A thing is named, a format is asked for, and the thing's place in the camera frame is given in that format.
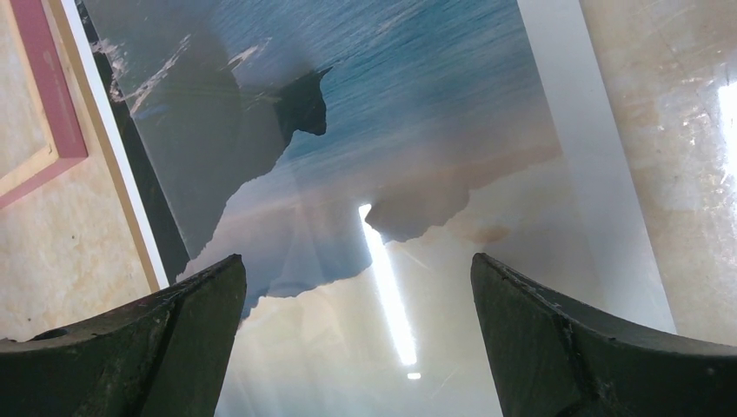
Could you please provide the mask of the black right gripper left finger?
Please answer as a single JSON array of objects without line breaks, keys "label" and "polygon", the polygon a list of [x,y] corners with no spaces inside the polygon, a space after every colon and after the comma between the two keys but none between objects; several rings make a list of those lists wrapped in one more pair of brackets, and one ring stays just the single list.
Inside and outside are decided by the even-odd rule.
[{"label": "black right gripper left finger", "polygon": [[4,416],[211,416],[247,292],[239,255],[119,308],[1,342]]}]

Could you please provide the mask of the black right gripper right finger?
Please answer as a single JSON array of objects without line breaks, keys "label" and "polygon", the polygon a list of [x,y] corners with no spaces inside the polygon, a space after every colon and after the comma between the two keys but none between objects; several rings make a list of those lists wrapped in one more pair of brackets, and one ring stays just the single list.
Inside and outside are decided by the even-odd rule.
[{"label": "black right gripper right finger", "polygon": [[735,347],[624,320],[483,253],[470,281],[504,415],[735,415]]}]

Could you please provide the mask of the pink wooden picture frame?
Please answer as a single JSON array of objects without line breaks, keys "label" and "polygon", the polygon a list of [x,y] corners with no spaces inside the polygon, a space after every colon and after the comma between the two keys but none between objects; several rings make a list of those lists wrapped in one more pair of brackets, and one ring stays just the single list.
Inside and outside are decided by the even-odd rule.
[{"label": "pink wooden picture frame", "polygon": [[52,1],[1,3],[1,206],[88,157]]}]

